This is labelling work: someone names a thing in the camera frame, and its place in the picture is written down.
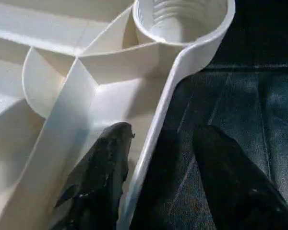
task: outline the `white molded plastic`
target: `white molded plastic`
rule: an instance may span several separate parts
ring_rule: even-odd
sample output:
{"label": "white molded plastic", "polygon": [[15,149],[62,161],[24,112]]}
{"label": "white molded plastic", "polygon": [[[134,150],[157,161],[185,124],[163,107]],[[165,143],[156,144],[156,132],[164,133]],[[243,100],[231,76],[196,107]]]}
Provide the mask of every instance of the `white molded plastic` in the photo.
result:
{"label": "white molded plastic", "polygon": [[[128,227],[175,86],[208,65],[235,11],[234,0],[131,3],[0,0],[0,38],[10,40],[0,39],[0,74],[16,76],[0,78],[0,100],[17,95],[1,103],[0,119],[11,108],[25,138],[5,126],[2,136],[26,146],[0,192],[0,230],[45,229],[68,173],[119,121],[135,133],[118,222]],[[42,129],[24,97],[46,118]]]}
{"label": "white molded plastic", "polygon": [[21,72],[28,49],[0,39],[0,215],[44,122],[30,109],[22,90]]}

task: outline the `black leather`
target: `black leather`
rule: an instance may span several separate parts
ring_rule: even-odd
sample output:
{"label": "black leather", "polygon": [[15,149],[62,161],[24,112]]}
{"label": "black leather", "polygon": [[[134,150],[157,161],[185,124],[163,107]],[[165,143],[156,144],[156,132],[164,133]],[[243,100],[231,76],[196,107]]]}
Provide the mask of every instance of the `black leather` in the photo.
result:
{"label": "black leather", "polygon": [[203,71],[180,82],[131,229],[214,229],[197,162],[196,125],[234,138],[288,202],[288,0],[237,0]]}

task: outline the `dark upholstery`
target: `dark upholstery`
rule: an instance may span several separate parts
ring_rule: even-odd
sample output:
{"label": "dark upholstery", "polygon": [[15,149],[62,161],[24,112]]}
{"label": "dark upholstery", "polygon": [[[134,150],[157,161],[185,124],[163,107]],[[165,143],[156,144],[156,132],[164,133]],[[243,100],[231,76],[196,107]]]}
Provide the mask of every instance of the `dark upholstery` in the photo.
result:
{"label": "dark upholstery", "polygon": [[288,0],[237,0],[216,56],[179,83],[131,229],[214,229],[192,152],[195,125],[241,145],[288,202]]}

